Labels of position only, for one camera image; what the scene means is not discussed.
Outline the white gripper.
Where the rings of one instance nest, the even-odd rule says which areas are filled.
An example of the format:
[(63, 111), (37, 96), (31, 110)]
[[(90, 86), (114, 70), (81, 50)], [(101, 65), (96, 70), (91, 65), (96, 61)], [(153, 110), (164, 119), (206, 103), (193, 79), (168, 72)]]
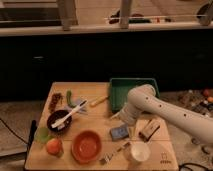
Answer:
[(119, 118), (129, 126), (134, 126), (140, 116), (140, 110), (130, 103), (126, 103), (119, 111)]

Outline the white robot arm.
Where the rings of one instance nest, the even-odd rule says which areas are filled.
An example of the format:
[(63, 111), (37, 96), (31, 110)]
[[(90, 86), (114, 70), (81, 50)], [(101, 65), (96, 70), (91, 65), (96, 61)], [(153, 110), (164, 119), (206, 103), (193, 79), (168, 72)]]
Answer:
[(127, 102), (119, 111), (120, 119), (134, 125), (143, 111), (156, 114), (197, 138), (213, 145), (213, 118), (178, 107), (155, 97), (156, 90), (150, 84), (132, 88), (127, 94)]

